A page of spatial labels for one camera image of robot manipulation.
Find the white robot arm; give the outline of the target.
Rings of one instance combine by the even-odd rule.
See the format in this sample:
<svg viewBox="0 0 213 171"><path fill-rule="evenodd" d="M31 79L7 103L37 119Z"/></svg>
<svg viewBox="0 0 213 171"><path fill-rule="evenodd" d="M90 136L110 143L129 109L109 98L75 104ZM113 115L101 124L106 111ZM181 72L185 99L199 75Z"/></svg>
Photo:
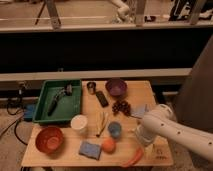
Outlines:
<svg viewBox="0 0 213 171"><path fill-rule="evenodd" d="M165 104L145 112L134 130L139 142L147 147L157 136L162 136L213 162L213 133L181 125L172 120L173 116L173 111Z"/></svg>

